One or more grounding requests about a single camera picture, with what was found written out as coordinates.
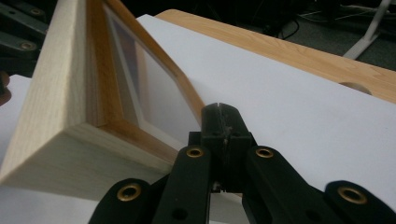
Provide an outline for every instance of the light wood frame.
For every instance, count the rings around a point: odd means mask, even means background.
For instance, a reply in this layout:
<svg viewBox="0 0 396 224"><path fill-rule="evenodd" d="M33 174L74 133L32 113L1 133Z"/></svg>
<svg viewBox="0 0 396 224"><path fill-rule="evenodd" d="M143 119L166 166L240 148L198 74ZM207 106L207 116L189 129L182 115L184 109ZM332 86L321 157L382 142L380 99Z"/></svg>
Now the light wood frame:
<svg viewBox="0 0 396 224"><path fill-rule="evenodd" d="M128 177L152 183L177 151L125 118L103 4L172 76L200 119L204 103L177 65L117 0L60 0L16 132L2 184L99 200Z"/></svg>

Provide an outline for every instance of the metal grommet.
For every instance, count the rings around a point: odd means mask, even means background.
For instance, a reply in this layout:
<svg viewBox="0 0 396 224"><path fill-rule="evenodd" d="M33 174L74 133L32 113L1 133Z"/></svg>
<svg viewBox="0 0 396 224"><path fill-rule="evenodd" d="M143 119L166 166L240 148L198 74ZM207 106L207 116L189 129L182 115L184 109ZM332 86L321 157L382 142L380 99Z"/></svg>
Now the metal grommet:
<svg viewBox="0 0 396 224"><path fill-rule="evenodd" d="M21 49L34 49L34 48L35 48L35 44L29 42L21 43Z"/></svg>
<svg viewBox="0 0 396 224"><path fill-rule="evenodd" d="M337 192L343 199L349 201L350 203L355 203L355 204L367 203L366 196L357 189L353 189L350 187L340 187L338 188Z"/></svg>
<svg viewBox="0 0 396 224"><path fill-rule="evenodd" d="M123 202L129 202L131 200L136 199L140 193L142 192L142 188L140 185L133 183L128 184L117 192L117 198Z"/></svg>
<svg viewBox="0 0 396 224"><path fill-rule="evenodd" d="M200 148L194 147L187 150L187 155L192 158L198 158L202 157L204 152Z"/></svg>
<svg viewBox="0 0 396 224"><path fill-rule="evenodd" d="M40 9L37 9L37 8L32 8L32 9L30 10L30 13L32 13L33 15L39 16L39 15L42 14L42 11L41 11Z"/></svg>
<svg viewBox="0 0 396 224"><path fill-rule="evenodd" d="M259 148L256 149L256 155L262 158L272 158L274 156L274 152L269 148Z"/></svg>

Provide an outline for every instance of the white paper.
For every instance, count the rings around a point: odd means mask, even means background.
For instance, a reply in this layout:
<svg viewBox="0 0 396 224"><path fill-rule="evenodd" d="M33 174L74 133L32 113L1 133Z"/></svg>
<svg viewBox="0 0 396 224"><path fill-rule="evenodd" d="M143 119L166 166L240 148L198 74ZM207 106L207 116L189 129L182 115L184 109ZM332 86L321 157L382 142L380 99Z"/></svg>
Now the white paper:
<svg viewBox="0 0 396 224"><path fill-rule="evenodd" d="M14 133L31 79L14 75L11 99L0 106L0 166ZM0 223L88 223L97 202L0 186Z"/></svg>
<svg viewBox="0 0 396 224"><path fill-rule="evenodd" d="M312 186L348 180L396 210L396 105L159 19L138 19L204 102L235 106Z"/></svg>

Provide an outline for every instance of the black clamp arm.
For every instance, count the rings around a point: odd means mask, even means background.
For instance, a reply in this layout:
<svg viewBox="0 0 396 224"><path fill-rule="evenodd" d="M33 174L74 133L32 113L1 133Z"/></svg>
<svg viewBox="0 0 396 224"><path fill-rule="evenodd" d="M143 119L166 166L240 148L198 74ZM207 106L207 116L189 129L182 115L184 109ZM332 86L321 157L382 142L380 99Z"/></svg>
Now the black clamp arm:
<svg viewBox="0 0 396 224"><path fill-rule="evenodd" d="M203 109L202 131L190 133L170 175L149 185L126 179L99 202L90 223L207 223L212 192L243 193L250 223L396 223L368 190L335 181L309 186L282 155L257 146L237 109Z"/></svg>

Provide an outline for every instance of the glass pane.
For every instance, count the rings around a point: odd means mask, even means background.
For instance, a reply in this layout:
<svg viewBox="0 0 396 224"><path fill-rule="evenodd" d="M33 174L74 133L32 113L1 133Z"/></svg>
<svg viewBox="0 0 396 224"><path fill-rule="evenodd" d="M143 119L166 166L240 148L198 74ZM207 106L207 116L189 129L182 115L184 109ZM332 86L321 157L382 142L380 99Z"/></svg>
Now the glass pane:
<svg viewBox="0 0 396 224"><path fill-rule="evenodd" d="M181 149L188 143L189 132L200 130L182 92L172 75L134 40L133 31L111 9L105 10L125 119Z"/></svg>

